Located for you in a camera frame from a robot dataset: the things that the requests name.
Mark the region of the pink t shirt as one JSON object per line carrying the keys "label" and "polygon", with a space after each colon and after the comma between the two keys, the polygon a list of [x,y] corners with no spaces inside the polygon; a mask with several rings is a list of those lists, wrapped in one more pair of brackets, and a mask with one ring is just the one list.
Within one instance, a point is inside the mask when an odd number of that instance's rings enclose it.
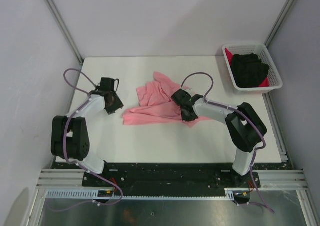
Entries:
{"label": "pink t shirt", "polygon": [[177,106],[171,96],[180,89],[180,85],[169,77],[154,72],[153,81],[136,89],[139,106],[127,109],[123,115],[124,125],[147,125],[160,123],[183,123],[189,127],[209,120],[208,117],[199,117],[194,121],[184,122],[180,107]]}

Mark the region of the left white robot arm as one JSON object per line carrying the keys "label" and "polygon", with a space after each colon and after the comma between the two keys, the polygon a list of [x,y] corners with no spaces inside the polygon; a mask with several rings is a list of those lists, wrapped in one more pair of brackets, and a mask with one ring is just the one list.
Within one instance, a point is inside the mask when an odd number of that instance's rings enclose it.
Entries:
{"label": "left white robot arm", "polygon": [[83,167],[93,174],[93,180],[100,186],[110,182],[110,173],[104,170],[105,162],[90,149],[87,123],[98,113],[109,115],[122,109],[124,104],[114,90],[92,91],[74,111],[52,120],[51,153],[67,163]]}

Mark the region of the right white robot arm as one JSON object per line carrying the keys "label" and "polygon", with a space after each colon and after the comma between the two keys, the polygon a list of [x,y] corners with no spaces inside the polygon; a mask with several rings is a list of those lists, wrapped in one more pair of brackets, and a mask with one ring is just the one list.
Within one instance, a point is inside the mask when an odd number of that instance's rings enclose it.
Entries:
{"label": "right white robot arm", "polygon": [[229,177],[231,182],[242,187],[253,174],[252,169],[257,150],[266,147],[264,139],[267,127],[249,103],[239,106],[225,105],[209,101],[190,90],[179,89],[172,96],[173,102],[180,107],[184,122],[200,117],[219,121],[227,126],[232,142],[236,146],[236,155]]}

